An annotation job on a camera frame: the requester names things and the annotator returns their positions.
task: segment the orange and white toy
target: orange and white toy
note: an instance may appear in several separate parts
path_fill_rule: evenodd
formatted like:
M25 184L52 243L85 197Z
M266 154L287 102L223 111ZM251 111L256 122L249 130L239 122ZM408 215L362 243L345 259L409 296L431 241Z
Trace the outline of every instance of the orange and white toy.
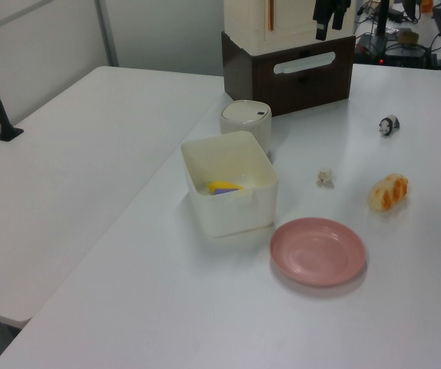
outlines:
M369 192L367 203L371 209L385 211L391 209L406 196L408 179L393 173L378 181Z

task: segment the small white canister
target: small white canister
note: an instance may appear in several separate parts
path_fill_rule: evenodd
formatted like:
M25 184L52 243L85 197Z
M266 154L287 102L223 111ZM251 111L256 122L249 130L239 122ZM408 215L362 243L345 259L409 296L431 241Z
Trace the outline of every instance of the small white canister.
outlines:
M268 154L272 132L272 110L259 101L237 100L229 104L220 114L220 132L250 132L261 148Z

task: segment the white storage box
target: white storage box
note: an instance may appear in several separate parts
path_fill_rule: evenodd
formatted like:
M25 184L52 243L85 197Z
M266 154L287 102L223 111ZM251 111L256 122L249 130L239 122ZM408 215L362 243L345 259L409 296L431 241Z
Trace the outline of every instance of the white storage box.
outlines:
M252 56L322 42L316 40L315 4L316 0L224 0L224 32ZM332 29L333 17L330 20L326 41L352 36L355 19L356 2L351 2L341 30Z
M278 176L251 133L185 142L181 153L191 201L206 234L218 237L274 221ZM212 181L244 189L213 195L207 186Z

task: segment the pink plate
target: pink plate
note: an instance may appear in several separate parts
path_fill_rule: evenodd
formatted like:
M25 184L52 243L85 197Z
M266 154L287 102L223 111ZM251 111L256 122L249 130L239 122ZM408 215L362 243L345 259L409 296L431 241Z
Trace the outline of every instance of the pink plate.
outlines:
M318 287L348 281L366 261L359 236L323 218L295 219L280 226L270 241L270 254L286 276Z

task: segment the white wall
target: white wall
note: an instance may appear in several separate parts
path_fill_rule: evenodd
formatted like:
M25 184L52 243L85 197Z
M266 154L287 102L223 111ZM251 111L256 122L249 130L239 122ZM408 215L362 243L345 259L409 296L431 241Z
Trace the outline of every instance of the white wall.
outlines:
M102 65L95 0L0 0L0 96L13 125Z
M222 0L101 0L121 67L222 75Z

